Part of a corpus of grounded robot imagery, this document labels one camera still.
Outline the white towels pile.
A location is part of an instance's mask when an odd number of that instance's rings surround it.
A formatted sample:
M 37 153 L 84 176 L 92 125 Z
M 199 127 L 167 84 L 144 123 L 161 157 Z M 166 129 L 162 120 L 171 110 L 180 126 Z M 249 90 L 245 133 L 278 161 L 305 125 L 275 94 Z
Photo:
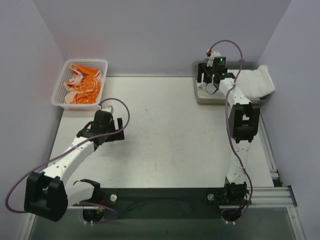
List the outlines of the white towels pile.
M 237 78 L 236 84 L 239 86 L 244 95 L 249 99 L 259 99 L 266 95 L 269 95 L 275 91 L 273 80 L 268 72 L 266 65 L 260 65 L 255 70 L 243 69 Z M 213 95 L 218 90 L 209 93 L 208 86 L 211 83 L 205 83 L 205 90 L 208 94 Z

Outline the orange cloth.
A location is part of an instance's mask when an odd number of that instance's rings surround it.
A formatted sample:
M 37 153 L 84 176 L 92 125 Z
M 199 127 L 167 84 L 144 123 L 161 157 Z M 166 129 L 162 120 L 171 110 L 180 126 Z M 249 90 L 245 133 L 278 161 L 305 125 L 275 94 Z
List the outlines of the orange cloth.
M 101 92 L 101 71 L 81 64 L 71 64 L 73 76 L 63 85 L 67 90 L 66 104 L 94 104 Z

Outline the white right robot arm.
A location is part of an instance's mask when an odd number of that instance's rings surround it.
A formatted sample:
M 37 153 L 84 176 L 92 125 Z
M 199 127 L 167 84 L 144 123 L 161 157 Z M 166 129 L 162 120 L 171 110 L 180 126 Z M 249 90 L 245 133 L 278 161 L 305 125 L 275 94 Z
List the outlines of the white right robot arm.
M 195 79 L 198 84 L 212 84 L 225 97 L 226 132 L 231 148 L 225 185 L 231 193 L 245 195 L 249 193 L 247 184 L 251 183 L 246 165 L 258 133 L 260 107 L 237 86 L 235 79 L 239 75 L 228 72 L 225 57 L 214 55 L 197 64 Z

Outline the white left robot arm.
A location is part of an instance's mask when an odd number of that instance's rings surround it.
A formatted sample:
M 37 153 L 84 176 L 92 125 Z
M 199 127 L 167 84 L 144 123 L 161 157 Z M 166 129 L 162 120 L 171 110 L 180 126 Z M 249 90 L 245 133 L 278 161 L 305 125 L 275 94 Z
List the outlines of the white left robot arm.
M 66 184 L 81 163 L 104 143 L 124 140 L 122 118 L 114 119 L 113 107 L 107 106 L 95 112 L 93 121 L 88 122 L 63 153 L 62 158 L 40 173 L 32 172 L 26 180 L 24 210 L 28 213 L 57 222 L 68 207 L 86 204 L 97 210 L 83 212 L 86 221 L 100 221 L 104 214 L 106 199 L 101 185 L 90 179 L 81 179 L 71 187 Z

